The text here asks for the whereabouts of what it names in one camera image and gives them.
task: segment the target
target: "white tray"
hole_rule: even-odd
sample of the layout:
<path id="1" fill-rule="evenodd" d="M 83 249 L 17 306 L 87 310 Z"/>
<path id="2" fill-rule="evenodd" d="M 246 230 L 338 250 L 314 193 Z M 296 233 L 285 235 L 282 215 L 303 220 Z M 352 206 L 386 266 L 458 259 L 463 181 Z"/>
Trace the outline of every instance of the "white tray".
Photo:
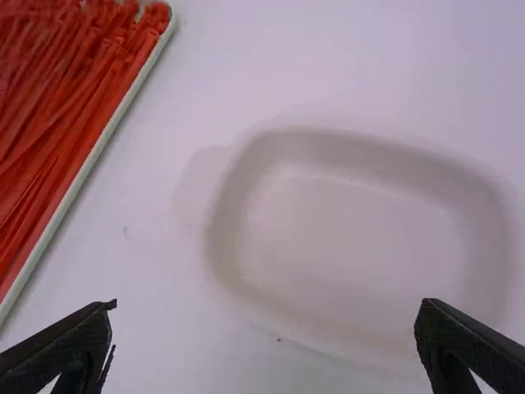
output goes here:
<path id="1" fill-rule="evenodd" d="M 157 61 L 159 55 L 161 54 L 162 50 L 164 49 L 166 45 L 167 40 L 171 37 L 176 27 L 177 27 L 177 19 L 176 19 L 176 16 L 173 14 L 173 10 L 171 10 L 171 19 L 170 19 L 170 23 L 168 24 L 166 30 L 160 36 L 157 42 L 157 45 L 155 46 L 155 48 L 149 55 L 148 60 L 140 69 L 140 72 L 135 78 L 135 81 L 133 82 L 129 90 L 127 91 L 126 95 L 122 99 L 119 106 L 116 108 L 116 111 L 113 113 L 113 116 L 107 123 L 102 134 L 100 135 L 100 137 L 98 137 L 96 144 L 91 149 L 91 152 L 89 153 L 88 157 L 85 159 L 84 164 L 82 164 L 82 167 L 76 174 L 75 179 L 71 183 L 67 192 L 64 194 L 64 197 L 62 198 L 62 201 L 60 202 L 57 209 L 55 210 L 55 213 L 52 215 L 51 219 L 49 220 L 48 225 L 45 227 L 42 235 L 40 236 L 39 240 L 35 244 L 29 257 L 25 261 L 24 267 L 22 267 L 22 269 L 18 273 L 15 281 L 12 283 L 9 291 L 6 293 L 6 296 L 2 300 L 2 303 L 0 304 L 0 326 L 5 320 L 7 314 L 9 313 L 9 310 L 11 310 L 11 307 L 15 303 L 16 298 L 21 293 L 25 283 L 30 277 L 30 274 L 33 272 L 33 269 L 36 266 L 36 263 L 39 261 L 40 256 L 42 255 L 42 253 L 45 251 L 46 247 L 48 246 L 49 241 L 53 238 L 53 234 L 58 229 L 58 226 L 60 225 L 60 222 L 66 215 L 67 210 L 69 209 L 69 207 L 75 200 L 75 197 L 79 193 L 80 187 L 87 179 L 91 169 L 93 168 L 94 164 L 97 162 L 98 157 L 104 150 L 106 143 L 111 138 L 113 131 L 116 129 L 119 121 L 122 119 L 122 117 L 126 113 L 126 110 L 130 106 L 133 99 L 135 98 L 135 95 L 139 91 L 140 86 L 145 81 L 149 72 L 152 70 L 155 62 Z"/>
<path id="2" fill-rule="evenodd" d="M 203 246 L 210 283 L 250 320 L 406 377 L 422 374 L 423 297 L 501 323 L 511 230 L 504 187 L 479 165 L 312 127 L 233 150 L 206 193 Z"/>

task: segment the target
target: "white plastic container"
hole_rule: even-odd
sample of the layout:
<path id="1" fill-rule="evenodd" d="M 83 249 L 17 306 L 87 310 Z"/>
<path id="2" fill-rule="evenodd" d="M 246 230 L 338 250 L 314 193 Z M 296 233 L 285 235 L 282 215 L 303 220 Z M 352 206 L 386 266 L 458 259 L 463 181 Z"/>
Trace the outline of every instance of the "white plastic container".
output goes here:
<path id="1" fill-rule="evenodd" d="M 200 216 L 188 221 L 200 222 L 212 288 L 277 336 L 425 378 L 413 339 L 423 297 L 500 324 L 510 190 L 478 163 L 284 123 L 192 165 L 181 189 L 200 189 L 177 199 Z"/>

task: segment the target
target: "white table surface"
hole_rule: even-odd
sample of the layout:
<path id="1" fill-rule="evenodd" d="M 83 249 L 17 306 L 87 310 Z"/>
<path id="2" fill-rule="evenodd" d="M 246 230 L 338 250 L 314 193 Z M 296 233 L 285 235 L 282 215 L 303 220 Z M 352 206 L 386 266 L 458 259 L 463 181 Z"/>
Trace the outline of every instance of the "white table surface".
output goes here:
<path id="1" fill-rule="evenodd" d="M 450 147 L 520 190 L 525 3 L 172 5 L 179 30 L 8 317 L 0 347 L 93 300 L 118 298 L 108 393 L 430 392 L 425 382 L 276 341 L 231 312 L 206 288 L 198 229 L 176 211 L 177 188 L 201 149 L 282 113 L 315 112 L 351 130 Z M 518 240 L 521 207 L 513 206 Z M 521 342 L 524 278 L 516 268 L 499 327 Z"/>

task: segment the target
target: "bundle of cable ties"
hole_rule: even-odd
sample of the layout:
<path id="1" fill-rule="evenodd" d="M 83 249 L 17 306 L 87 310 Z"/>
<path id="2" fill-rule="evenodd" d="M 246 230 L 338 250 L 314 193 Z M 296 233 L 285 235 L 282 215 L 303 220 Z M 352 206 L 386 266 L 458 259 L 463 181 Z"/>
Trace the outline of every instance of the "bundle of cable ties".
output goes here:
<path id="1" fill-rule="evenodd" d="M 170 17 L 163 2 L 0 0 L 0 285 L 30 255 Z"/>

